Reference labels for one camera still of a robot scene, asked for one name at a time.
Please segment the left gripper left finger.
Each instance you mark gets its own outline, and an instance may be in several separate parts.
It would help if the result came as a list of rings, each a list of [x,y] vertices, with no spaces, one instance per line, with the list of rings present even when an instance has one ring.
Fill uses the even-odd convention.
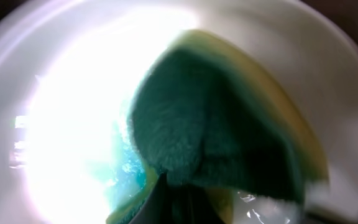
[[[149,197],[129,224],[170,224],[171,204],[171,190],[167,185],[166,175],[161,174]]]

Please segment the green yellow sponge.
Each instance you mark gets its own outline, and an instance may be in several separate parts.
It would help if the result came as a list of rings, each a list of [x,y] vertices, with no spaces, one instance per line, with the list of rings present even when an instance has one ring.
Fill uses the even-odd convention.
[[[129,223],[161,174],[172,223],[185,223],[186,190],[205,191],[224,223],[233,190],[303,205],[308,184],[327,182],[324,151],[282,87],[252,58],[203,30],[188,30],[137,87],[129,140],[147,172],[146,189],[107,218]]]

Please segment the white plate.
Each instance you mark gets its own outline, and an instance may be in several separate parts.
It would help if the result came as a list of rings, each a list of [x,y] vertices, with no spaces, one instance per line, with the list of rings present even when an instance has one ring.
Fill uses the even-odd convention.
[[[231,43],[317,137],[327,182],[297,205],[233,190],[231,223],[358,223],[358,47],[301,1],[31,1],[0,22],[0,223],[108,223],[148,186],[137,87],[188,30]]]

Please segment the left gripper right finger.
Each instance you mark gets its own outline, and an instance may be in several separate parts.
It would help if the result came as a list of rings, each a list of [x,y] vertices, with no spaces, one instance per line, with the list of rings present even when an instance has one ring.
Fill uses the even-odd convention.
[[[188,187],[186,206],[185,223],[187,224],[224,224],[201,188]]]

